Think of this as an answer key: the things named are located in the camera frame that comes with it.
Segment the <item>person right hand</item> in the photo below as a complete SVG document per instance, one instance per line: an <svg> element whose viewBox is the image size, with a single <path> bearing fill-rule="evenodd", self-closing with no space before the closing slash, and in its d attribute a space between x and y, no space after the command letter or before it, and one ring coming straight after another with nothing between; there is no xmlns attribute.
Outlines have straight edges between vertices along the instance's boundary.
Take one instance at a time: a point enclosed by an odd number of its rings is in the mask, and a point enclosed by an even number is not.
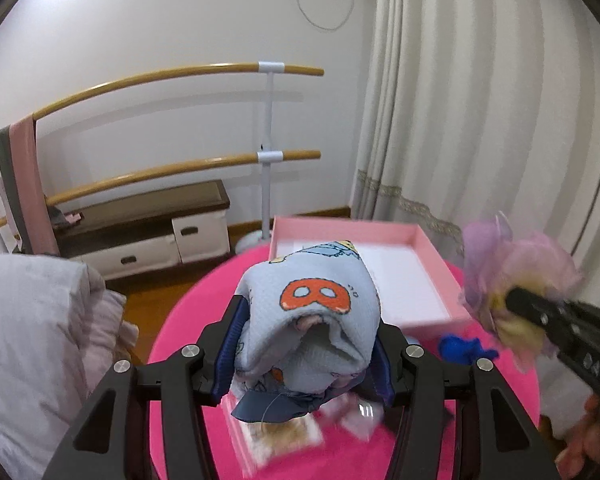
<svg viewBox="0 0 600 480"><path fill-rule="evenodd" d="M587 460L600 464L600 397L592 394L584 410L584 416L571 428L567 445L555 460L562 479L576 478Z"/></svg>

